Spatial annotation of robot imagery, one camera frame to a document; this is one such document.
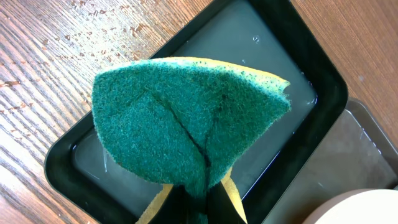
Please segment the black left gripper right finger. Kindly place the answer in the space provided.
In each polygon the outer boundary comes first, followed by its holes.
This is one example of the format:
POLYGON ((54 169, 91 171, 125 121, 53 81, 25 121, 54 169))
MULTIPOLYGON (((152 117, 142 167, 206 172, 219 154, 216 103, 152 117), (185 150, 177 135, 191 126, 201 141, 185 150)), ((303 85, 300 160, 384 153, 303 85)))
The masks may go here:
POLYGON ((206 213, 208 224, 245 224, 221 182, 207 193, 206 213))

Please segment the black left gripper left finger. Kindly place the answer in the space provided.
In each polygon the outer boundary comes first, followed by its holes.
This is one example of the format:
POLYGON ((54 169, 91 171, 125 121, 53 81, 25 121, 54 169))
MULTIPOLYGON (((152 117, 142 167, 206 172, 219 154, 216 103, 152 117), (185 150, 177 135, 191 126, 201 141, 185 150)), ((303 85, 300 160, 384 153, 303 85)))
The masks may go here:
POLYGON ((196 200, 187 193, 185 187, 172 187, 149 224, 189 224, 193 215, 198 212, 196 200))

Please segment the green yellow sponge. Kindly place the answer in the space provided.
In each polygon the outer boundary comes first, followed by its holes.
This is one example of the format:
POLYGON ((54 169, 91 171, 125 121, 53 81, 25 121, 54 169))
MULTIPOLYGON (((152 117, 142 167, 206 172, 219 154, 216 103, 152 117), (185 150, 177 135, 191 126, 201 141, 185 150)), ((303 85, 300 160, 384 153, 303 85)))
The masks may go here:
POLYGON ((96 132, 113 161, 196 203, 291 109, 289 82, 195 57, 138 60, 95 76, 96 132))

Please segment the white plate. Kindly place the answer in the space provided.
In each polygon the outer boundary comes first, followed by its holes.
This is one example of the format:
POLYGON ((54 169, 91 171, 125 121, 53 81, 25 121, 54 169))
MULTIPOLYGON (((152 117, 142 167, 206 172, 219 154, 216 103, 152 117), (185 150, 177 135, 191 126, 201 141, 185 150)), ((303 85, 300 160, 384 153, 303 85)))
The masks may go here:
POLYGON ((304 221, 310 224, 397 224, 397 191, 352 190, 320 205, 304 221))

